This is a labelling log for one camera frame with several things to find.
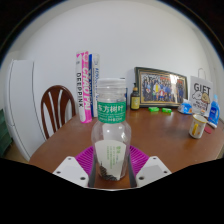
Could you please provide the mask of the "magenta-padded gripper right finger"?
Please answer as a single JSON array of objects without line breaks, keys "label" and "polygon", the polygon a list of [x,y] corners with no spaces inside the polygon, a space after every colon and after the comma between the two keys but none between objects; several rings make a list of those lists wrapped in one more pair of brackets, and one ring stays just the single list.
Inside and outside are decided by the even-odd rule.
[{"label": "magenta-padded gripper right finger", "polygon": [[132,188],[146,186],[171,174],[171,171],[157,156],[149,157],[134,146],[130,147],[128,167]]}]

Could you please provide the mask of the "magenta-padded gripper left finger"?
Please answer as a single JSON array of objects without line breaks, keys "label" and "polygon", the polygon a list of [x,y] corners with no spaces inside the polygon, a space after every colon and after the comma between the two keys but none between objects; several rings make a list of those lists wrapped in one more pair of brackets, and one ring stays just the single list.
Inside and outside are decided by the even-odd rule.
[{"label": "magenta-padded gripper left finger", "polygon": [[93,147],[88,147],[77,156],[67,156],[53,174],[81,187],[93,187],[95,172]]}]

